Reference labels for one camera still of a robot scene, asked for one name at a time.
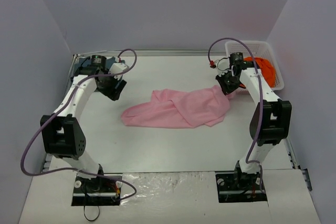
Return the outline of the pink t-shirt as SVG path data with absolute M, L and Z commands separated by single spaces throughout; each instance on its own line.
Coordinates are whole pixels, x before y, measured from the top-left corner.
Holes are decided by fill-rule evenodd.
M 126 126 L 193 129 L 222 122 L 229 109 L 229 98 L 219 86 L 191 92 L 154 90 L 149 102 L 126 109 L 121 121 Z

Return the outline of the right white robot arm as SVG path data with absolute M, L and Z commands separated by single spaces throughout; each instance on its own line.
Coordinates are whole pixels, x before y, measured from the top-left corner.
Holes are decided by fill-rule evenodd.
M 235 167 L 233 183 L 244 189 L 252 179 L 259 179 L 261 165 L 268 153 L 288 136 L 292 105 L 274 93 L 255 60 L 247 61 L 241 52 L 216 60 L 215 79 L 225 95 L 245 87 L 256 108 L 249 124 L 253 140 L 247 154 Z

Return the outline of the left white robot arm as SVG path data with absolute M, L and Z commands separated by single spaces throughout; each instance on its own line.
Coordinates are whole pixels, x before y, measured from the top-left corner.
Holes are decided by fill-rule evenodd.
M 87 186 L 93 191 L 101 191 L 106 185 L 103 169 L 86 151 L 86 137 L 80 127 L 80 117 L 90 98 L 98 91 L 112 101 L 120 97 L 126 85 L 123 72 L 128 65 L 121 59 L 93 55 L 86 58 L 75 70 L 71 87 L 61 105 L 51 115 L 40 120 L 41 133 L 46 153 L 67 162 L 87 179 Z

